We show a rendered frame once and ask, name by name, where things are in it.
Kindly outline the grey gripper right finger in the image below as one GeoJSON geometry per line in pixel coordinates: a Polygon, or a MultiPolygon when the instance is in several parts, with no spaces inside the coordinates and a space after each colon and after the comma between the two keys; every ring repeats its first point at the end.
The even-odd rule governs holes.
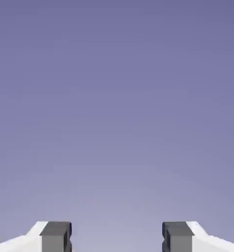
{"type": "Polygon", "coordinates": [[[164,221],[162,252],[234,252],[234,243],[209,235],[197,221],[164,221]]]}

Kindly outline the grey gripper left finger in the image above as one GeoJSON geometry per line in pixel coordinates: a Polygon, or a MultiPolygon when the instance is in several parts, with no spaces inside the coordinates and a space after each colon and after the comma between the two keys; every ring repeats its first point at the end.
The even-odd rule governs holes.
{"type": "Polygon", "coordinates": [[[72,252],[72,223],[37,221],[25,235],[0,243],[0,252],[72,252]]]}

